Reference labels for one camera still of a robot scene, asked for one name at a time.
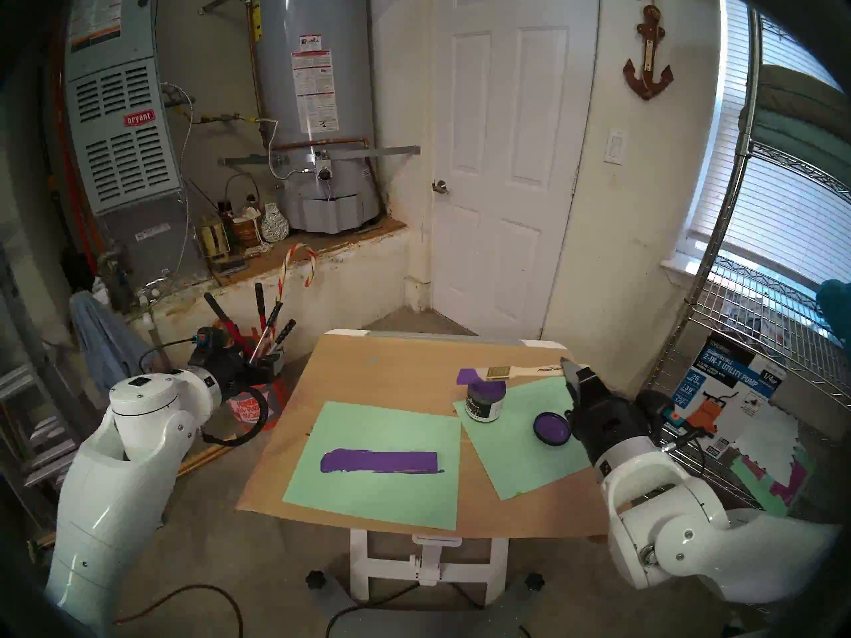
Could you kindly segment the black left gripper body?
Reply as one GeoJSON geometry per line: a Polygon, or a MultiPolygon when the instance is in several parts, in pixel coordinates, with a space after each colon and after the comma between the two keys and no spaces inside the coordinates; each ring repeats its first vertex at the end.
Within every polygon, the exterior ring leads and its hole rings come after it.
{"type": "Polygon", "coordinates": [[[249,364],[241,346],[226,346],[214,352],[214,379],[221,392],[245,392],[266,384],[266,369],[249,364]]]}

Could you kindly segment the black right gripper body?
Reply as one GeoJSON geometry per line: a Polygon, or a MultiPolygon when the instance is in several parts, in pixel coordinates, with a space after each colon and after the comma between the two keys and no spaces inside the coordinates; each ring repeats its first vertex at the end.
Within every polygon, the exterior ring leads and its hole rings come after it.
{"type": "Polygon", "coordinates": [[[574,409],[570,429],[595,468],[617,468],[655,450],[647,416],[635,401],[621,397],[574,409]]]}

